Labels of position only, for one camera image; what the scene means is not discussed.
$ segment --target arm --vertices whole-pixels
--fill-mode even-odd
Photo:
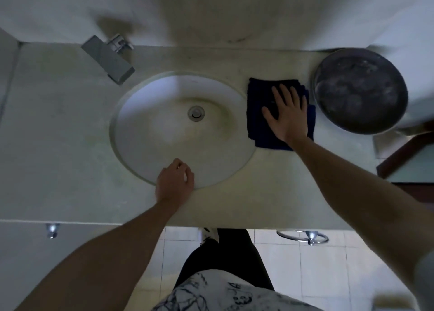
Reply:
[[[263,108],[270,128],[299,155],[330,207],[412,289],[415,265],[434,249],[434,213],[391,183],[313,143],[306,137],[305,97],[300,107],[293,87],[291,93],[284,85],[280,88],[286,104],[273,89],[279,119]]]
[[[194,174],[175,159],[157,179],[155,206],[76,249],[51,270],[16,311],[123,310],[164,226],[193,187]]]

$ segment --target hand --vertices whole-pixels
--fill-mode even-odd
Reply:
[[[163,168],[157,178],[155,196],[158,203],[169,203],[177,210],[184,204],[194,189],[194,174],[186,163],[176,158]]]
[[[280,84],[279,87],[283,92],[286,104],[276,87],[273,86],[271,89],[279,109],[279,119],[274,119],[265,106],[262,108],[262,114],[274,135],[290,147],[293,147],[294,143],[307,136],[307,101],[306,97],[303,96],[300,107],[300,98],[294,87],[290,87],[291,93],[283,84]]]

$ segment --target folded navy towel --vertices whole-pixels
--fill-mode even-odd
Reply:
[[[249,138],[255,141],[255,145],[259,148],[290,150],[292,149],[283,141],[278,139],[273,131],[268,126],[267,121],[262,115],[262,107],[266,106],[274,118],[279,117],[277,104],[274,101],[274,95],[271,87],[275,86],[282,98],[282,91],[279,84],[285,85],[288,89],[292,86],[296,89],[298,95],[306,96],[307,104],[309,104],[309,91],[299,83],[296,79],[267,81],[255,78],[249,79],[247,88],[247,132]],[[313,141],[313,130],[315,128],[315,106],[308,105],[307,107],[307,136]]]

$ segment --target shoe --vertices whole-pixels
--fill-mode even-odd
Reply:
[[[203,245],[207,239],[214,239],[219,242],[218,231],[215,228],[201,228],[199,231],[199,241]]]

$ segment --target dark round container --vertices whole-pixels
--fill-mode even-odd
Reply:
[[[326,117],[352,133],[384,132],[407,109],[407,87],[398,69],[364,48],[331,53],[316,69],[312,87]]]

